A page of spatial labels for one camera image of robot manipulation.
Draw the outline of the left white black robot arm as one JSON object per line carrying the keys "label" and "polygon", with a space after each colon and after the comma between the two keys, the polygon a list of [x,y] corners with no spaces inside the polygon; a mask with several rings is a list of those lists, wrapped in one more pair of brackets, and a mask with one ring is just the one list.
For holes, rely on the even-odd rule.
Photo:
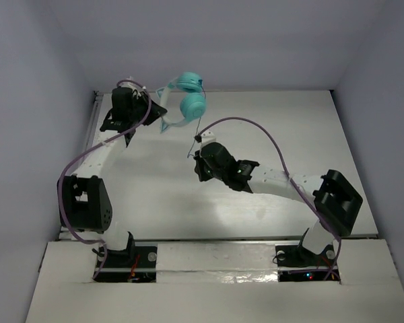
{"label": "left white black robot arm", "polygon": [[105,233],[112,225],[112,203],[104,175],[128,148],[136,130],[164,116],[144,86],[127,78],[112,91],[112,107],[106,113],[94,144],[69,162],[57,181],[61,225],[79,242],[94,246],[98,260],[114,258],[121,265],[136,257],[133,236],[115,247]]}

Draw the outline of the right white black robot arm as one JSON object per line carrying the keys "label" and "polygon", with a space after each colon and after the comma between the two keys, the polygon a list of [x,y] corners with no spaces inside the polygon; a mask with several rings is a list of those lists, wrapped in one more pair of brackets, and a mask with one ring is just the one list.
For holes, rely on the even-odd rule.
{"label": "right white black robot arm", "polygon": [[276,249],[276,262],[282,267],[331,266],[333,241],[351,235],[363,203],[359,192],[337,170],[321,176],[292,176],[257,161],[237,160],[216,142],[202,146],[193,159],[202,182],[216,179],[237,192],[280,196],[302,202],[316,213],[316,223],[306,229],[298,244]]}

